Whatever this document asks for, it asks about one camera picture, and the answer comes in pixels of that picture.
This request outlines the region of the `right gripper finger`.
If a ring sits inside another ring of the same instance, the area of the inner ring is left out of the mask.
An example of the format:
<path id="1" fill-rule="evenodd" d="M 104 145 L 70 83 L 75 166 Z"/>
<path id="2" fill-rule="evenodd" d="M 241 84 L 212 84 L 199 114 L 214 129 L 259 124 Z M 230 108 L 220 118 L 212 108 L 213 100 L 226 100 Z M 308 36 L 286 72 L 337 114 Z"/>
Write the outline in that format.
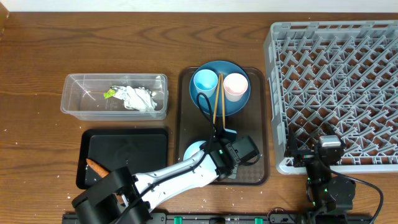
<path id="1" fill-rule="evenodd" d="M 335 133 L 333 127 L 332 127 L 330 124 L 326 124 L 326 131 L 325 131 L 325 133 L 326 133 L 328 136 L 336 135 L 336 133 Z"/>
<path id="2" fill-rule="evenodd" d="M 287 155 L 296 156 L 298 154 L 297 140 L 292 128 L 289 128 L 288 142 L 287 142 Z"/>

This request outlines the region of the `white bowl blue rim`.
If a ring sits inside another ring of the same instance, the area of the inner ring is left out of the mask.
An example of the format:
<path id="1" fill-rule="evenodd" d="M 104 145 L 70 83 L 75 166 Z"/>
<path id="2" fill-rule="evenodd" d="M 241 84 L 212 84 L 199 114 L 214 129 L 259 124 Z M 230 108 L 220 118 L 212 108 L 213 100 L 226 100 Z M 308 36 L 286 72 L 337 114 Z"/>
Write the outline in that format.
<path id="1" fill-rule="evenodd" d="M 191 158 L 195 153 L 200 151 L 200 146 L 204 143 L 206 143 L 206 141 L 197 141 L 197 142 L 194 142 L 191 145 L 189 145 L 189 147 L 186 149 L 186 151 L 183 155 L 183 159 L 187 160 L 187 159 Z"/>

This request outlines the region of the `large white tissue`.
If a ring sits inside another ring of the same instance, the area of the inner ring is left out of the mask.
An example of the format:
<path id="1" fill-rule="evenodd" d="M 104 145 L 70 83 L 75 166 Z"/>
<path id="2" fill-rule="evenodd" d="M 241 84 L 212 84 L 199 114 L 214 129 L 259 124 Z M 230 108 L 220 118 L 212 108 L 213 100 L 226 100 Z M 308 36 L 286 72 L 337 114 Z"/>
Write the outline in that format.
<path id="1" fill-rule="evenodd" d="M 157 103 L 152 99 L 151 91 L 144 87 L 132 88 L 127 86 L 124 90 L 124 107 L 140 112 L 155 111 Z"/>

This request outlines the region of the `small white tissue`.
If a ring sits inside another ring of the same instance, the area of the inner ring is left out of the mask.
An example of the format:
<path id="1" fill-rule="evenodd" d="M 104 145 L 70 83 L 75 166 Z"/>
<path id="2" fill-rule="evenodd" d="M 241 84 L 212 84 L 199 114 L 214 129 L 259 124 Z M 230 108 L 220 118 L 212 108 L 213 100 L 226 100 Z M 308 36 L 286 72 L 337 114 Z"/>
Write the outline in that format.
<path id="1" fill-rule="evenodd" d="M 126 100 L 128 98 L 127 87 L 126 86 L 111 86 L 110 90 L 113 91 L 112 97 L 119 100 Z"/>

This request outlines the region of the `orange carrot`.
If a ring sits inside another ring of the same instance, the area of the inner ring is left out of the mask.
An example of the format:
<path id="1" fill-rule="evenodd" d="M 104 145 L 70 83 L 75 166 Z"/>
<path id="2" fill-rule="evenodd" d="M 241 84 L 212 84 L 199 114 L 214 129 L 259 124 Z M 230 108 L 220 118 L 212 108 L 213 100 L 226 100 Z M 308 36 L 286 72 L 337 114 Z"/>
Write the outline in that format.
<path id="1" fill-rule="evenodd" d="M 86 163 L 101 177 L 106 177 L 109 172 L 91 159 L 86 159 Z"/>

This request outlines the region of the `green orange snack wrapper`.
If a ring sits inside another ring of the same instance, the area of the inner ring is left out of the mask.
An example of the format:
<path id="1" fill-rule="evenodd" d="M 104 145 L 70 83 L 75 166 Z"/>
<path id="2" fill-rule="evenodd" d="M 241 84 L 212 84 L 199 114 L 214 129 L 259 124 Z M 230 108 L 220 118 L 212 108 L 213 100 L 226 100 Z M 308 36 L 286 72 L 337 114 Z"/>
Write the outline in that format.
<path id="1" fill-rule="evenodd" d="M 108 99 L 110 97 L 113 97 L 116 94 L 116 91 L 114 89 L 109 89 L 106 93 L 104 93 L 104 98 Z"/>

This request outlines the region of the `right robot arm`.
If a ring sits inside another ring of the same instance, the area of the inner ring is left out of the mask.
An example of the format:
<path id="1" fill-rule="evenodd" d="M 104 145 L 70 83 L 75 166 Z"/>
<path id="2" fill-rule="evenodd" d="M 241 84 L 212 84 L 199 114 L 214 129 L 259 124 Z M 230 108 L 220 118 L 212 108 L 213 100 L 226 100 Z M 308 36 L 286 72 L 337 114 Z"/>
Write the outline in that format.
<path id="1" fill-rule="evenodd" d="M 307 172 L 306 194 L 314 209 L 297 215 L 295 223 L 348 223 L 346 212 L 353 208 L 356 184 L 333 175 L 330 166 L 337 163 L 346 144 L 328 128 L 311 149 L 299 149 L 293 129 L 289 129 L 284 156 L 293 159 L 294 167 Z"/>

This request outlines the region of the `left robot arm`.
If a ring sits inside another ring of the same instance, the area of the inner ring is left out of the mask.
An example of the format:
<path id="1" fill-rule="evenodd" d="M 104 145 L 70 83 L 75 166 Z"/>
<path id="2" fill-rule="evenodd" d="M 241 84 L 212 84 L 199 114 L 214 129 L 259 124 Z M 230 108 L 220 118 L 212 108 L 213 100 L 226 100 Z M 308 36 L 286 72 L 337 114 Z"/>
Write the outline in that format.
<path id="1" fill-rule="evenodd" d="M 229 177 L 251 166 L 260 152 L 250 136 L 232 142 L 230 129 L 189 145 L 182 162 L 161 170 L 131 174 L 127 167 L 102 178 L 72 200 L 80 223 L 146 223 L 162 202 L 187 190 Z"/>

